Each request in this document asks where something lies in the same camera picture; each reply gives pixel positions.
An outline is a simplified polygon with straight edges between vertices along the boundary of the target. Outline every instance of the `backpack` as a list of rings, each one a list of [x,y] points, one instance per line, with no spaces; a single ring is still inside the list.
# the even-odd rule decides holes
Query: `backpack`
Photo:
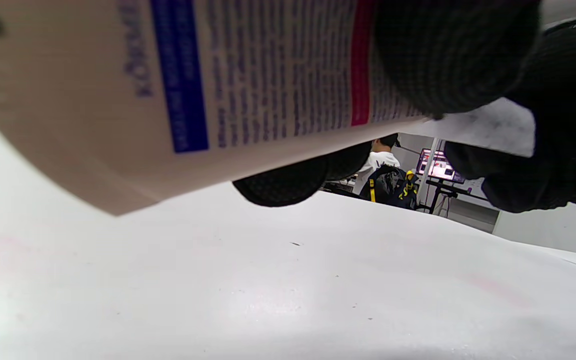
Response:
[[[368,177],[359,196],[373,203],[409,210],[417,209],[418,177],[413,171],[406,171],[390,165],[382,165]]]

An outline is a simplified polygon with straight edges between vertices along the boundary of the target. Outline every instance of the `gloved hand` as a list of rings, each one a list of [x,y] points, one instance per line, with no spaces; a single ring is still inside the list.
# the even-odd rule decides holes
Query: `gloved hand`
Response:
[[[374,36],[384,70],[425,114],[477,109],[519,79],[539,32],[540,2],[380,0]],[[233,184],[252,203],[285,207],[355,173],[369,152],[370,143],[352,146]]]
[[[485,178],[492,205],[508,212],[576,203],[576,20],[547,30],[507,95],[535,118],[530,158],[447,143],[445,154],[467,179]]]

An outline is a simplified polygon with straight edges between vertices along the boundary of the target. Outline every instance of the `desk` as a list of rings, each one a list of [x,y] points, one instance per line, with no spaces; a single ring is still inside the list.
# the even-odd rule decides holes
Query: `desk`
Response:
[[[114,218],[0,139],[0,360],[55,359],[576,359],[576,265],[321,191]]]

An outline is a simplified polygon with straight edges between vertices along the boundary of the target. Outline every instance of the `monitor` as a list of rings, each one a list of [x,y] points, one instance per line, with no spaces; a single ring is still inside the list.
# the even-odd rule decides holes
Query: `monitor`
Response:
[[[419,162],[416,164],[417,175],[424,175],[428,168],[428,158],[430,158],[430,149],[424,148],[419,155]],[[434,152],[434,166],[428,174],[429,177],[441,180],[448,180],[448,182],[463,184],[466,179],[459,174],[453,166],[448,162],[446,155],[443,151],[437,150]]]

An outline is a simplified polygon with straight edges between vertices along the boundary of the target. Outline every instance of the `metal pole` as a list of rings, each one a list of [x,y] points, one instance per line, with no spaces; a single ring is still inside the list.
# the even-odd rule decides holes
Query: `metal pole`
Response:
[[[428,174],[430,173],[430,171],[433,170],[433,165],[434,165],[434,161],[435,161],[435,151],[437,151],[437,148],[439,148],[439,141],[441,141],[440,139],[438,139],[437,137],[434,137],[432,139],[432,148],[430,148],[430,157],[428,157],[428,164],[426,164],[425,166],[425,171],[423,171],[423,175],[421,176],[421,184],[419,184],[419,194],[422,194],[425,189],[426,193],[428,193],[428,190],[430,189],[430,186],[428,186],[428,184],[426,184],[426,179],[428,178]]]

